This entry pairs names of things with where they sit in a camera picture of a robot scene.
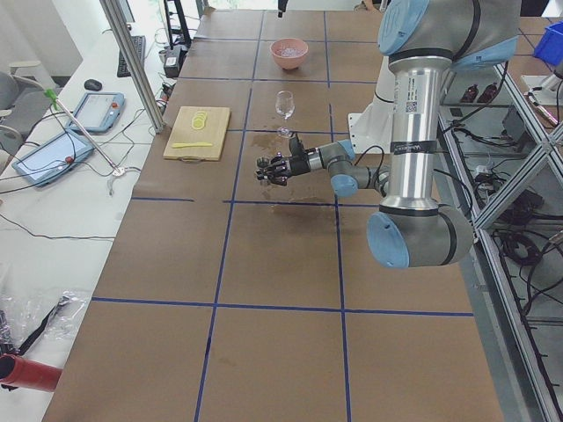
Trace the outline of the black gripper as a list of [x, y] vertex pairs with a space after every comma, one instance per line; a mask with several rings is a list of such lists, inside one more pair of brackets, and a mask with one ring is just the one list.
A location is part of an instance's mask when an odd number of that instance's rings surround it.
[[311, 160], [316, 156], [315, 149], [306, 149], [304, 152], [292, 156], [261, 156], [256, 160], [259, 170], [277, 169], [277, 174], [256, 171], [256, 179], [264, 186], [286, 186], [288, 178], [299, 176], [314, 171]]

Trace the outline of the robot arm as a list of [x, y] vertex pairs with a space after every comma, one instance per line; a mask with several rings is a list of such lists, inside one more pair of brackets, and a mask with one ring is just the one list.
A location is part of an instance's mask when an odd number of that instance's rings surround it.
[[355, 165], [348, 140], [306, 149], [292, 137], [288, 156], [258, 160], [257, 178], [283, 186], [324, 169], [340, 197], [375, 189], [382, 201], [368, 220], [367, 240], [376, 261], [390, 268], [457, 262], [472, 247], [472, 226], [432, 196], [442, 74], [506, 62], [515, 53], [520, 11], [517, 1], [392, 2], [378, 33], [394, 76], [390, 163]]
[[278, 17], [282, 18], [284, 13], [287, 10], [288, 0], [278, 0], [277, 1], [277, 10], [278, 10]]

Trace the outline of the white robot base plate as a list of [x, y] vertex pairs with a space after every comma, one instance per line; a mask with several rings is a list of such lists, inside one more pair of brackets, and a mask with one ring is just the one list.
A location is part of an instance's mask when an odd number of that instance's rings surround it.
[[347, 118], [349, 139], [354, 152], [360, 154], [375, 144], [371, 136], [370, 116], [367, 113], [350, 113]]

